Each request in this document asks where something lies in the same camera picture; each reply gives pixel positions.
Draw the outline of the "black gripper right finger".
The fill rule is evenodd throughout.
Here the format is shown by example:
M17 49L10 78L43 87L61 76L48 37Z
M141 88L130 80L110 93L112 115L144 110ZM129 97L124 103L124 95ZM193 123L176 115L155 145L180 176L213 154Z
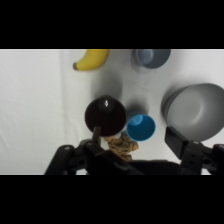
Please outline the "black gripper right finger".
M224 175L224 144L212 148L199 141L187 140L173 127L167 127L165 143L181 161L181 175L200 175L206 169L211 175Z

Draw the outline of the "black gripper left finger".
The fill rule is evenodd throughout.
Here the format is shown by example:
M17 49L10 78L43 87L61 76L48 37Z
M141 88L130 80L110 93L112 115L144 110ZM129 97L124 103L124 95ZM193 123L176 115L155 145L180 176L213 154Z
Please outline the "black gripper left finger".
M101 128L95 127L91 139L82 140L77 147L60 146L48 168L46 175L76 175L85 169L90 175L109 175L110 167L104 156L106 151L100 145Z

